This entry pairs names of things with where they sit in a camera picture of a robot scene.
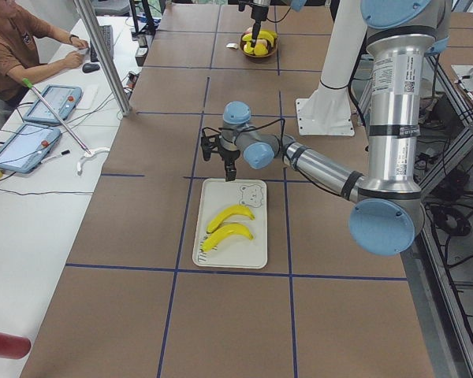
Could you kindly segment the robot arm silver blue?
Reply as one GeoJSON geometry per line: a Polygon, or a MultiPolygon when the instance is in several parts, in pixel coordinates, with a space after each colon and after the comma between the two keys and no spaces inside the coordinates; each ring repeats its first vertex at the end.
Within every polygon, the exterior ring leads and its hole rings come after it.
{"type": "Polygon", "coordinates": [[[319,86],[296,102],[298,129],[301,135],[352,134],[348,95],[359,54],[368,52],[373,60],[370,113],[361,119],[366,173],[292,136],[263,134],[251,124],[251,110],[243,102],[225,107],[220,134],[201,143],[204,157],[219,154],[227,180],[236,177],[237,158],[254,169],[280,158],[324,191],[353,203],[348,227],[364,250],[386,256],[407,250],[424,222],[414,180],[423,60],[447,47],[451,9],[449,1],[340,2],[319,86]]]}
{"type": "MultiPolygon", "coordinates": [[[[306,0],[292,0],[282,1],[282,3],[289,6],[290,9],[300,11],[306,4],[306,0]]],[[[261,23],[270,21],[268,19],[269,8],[271,7],[271,0],[251,0],[246,1],[242,6],[239,6],[239,11],[242,11],[246,5],[251,8],[251,19],[254,21],[251,30],[251,47],[254,48],[259,39],[259,32],[261,31],[261,23]]],[[[278,20],[272,20],[271,23],[278,23],[278,20]]]]}

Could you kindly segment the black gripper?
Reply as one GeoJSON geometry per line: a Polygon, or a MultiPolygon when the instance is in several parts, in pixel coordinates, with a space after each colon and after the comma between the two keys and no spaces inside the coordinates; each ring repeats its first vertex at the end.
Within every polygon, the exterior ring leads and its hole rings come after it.
{"type": "Polygon", "coordinates": [[[240,157],[240,150],[232,142],[220,137],[218,140],[218,152],[225,163],[225,181],[234,181],[237,175],[234,163],[240,157]]]}
{"type": "Polygon", "coordinates": [[[269,10],[269,0],[251,0],[251,19],[255,20],[251,30],[251,47],[254,48],[261,30],[261,20],[266,20],[269,10]]]}

